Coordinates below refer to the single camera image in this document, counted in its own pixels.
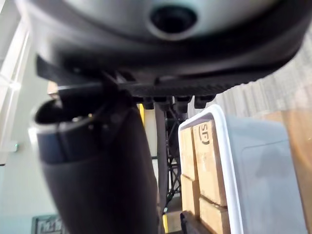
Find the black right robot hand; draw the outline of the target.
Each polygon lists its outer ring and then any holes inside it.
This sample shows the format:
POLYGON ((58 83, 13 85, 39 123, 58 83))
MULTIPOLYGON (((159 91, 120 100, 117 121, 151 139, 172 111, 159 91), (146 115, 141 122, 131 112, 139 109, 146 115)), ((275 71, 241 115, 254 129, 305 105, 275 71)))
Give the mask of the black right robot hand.
POLYGON ((58 99, 32 115, 41 169, 71 234, 159 234, 137 105, 174 119, 271 75, 300 50, 309 0, 18 0, 37 76, 58 99))

